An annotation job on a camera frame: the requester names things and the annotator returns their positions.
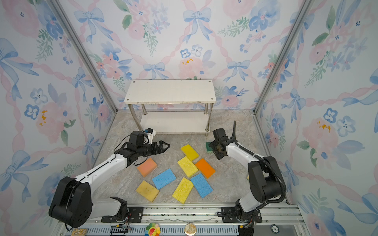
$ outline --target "metal shelf leg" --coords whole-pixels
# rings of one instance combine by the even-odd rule
[[[141,126],[140,122],[138,121],[138,118],[136,117],[136,114],[135,114],[135,111],[134,111],[134,106],[132,104],[128,104],[128,106],[129,106],[131,115],[134,118],[134,121],[136,123],[136,126],[138,126],[138,129],[140,131],[143,131],[142,126]]]

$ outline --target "black bracket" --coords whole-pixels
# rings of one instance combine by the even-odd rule
[[[257,216],[256,219],[253,221],[256,223],[261,223],[262,222],[262,217],[261,214],[259,215],[260,210],[257,211]],[[222,217],[223,223],[249,223],[249,221],[241,222],[237,217],[236,217],[236,212],[235,212],[235,207],[221,207],[221,212],[218,213],[219,217]]]
[[[142,222],[142,216],[143,216],[143,207],[127,207],[129,210],[129,213],[131,213],[130,216],[130,223],[140,223]],[[101,219],[102,223],[118,223],[115,219],[113,219],[111,216],[103,216]]]

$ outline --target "green sponge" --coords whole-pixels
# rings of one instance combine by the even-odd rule
[[[206,142],[206,152],[208,152],[208,153],[212,153],[212,149],[211,149],[211,147],[209,146],[209,144],[211,144],[211,142]]]

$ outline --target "marble floor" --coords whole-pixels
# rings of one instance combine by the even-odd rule
[[[136,111],[136,114],[140,119],[142,111]],[[213,110],[210,128],[211,130],[224,128],[226,134],[230,137],[234,120],[236,120],[236,138],[239,143],[265,156],[266,153],[262,141],[249,110]],[[130,112],[118,111],[100,151],[96,165],[107,159],[114,152],[116,145],[134,130],[138,129]],[[178,201],[172,197],[172,194],[181,179],[183,177],[187,178],[184,171],[177,164],[177,161],[185,156],[180,148],[186,144],[190,144],[200,155],[199,158],[193,161],[194,163],[204,158],[216,170],[216,172],[207,179],[210,186],[214,189],[213,192],[201,198],[197,190],[193,188],[186,203],[235,202],[250,191],[249,182],[246,179],[248,175],[246,168],[228,156],[218,160],[213,153],[206,152],[205,143],[214,140],[212,133],[209,134],[208,137],[205,137],[204,134],[157,134],[153,140],[158,143],[159,140],[163,140],[170,144],[170,148],[165,153],[152,156],[152,159],[158,165],[154,171],[146,177],[143,177],[137,168],[131,165],[105,181],[95,191],[92,197],[94,199],[106,199],[110,196],[115,196],[125,199],[131,204],[147,204],[149,201],[139,195],[135,191],[136,188],[143,180],[154,185],[152,178],[168,168],[171,168],[176,176],[176,180],[160,190],[154,203],[178,203]]]

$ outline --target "orange sponge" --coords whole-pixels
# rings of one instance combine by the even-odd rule
[[[205,161],[205,159],[203,158],[199,160],[195,166],[202,172],[202,174],[206,178],[210,178],[210,176],[212,176],[212,174],[215,173],[214,168],[212,168],[211,165],[209,165],[209,163]]]
[[[153,161],[152,158],[148,158],[143,164],[137,167],[139,172],[146,177],[149,173],[151,173],[158,165]]]

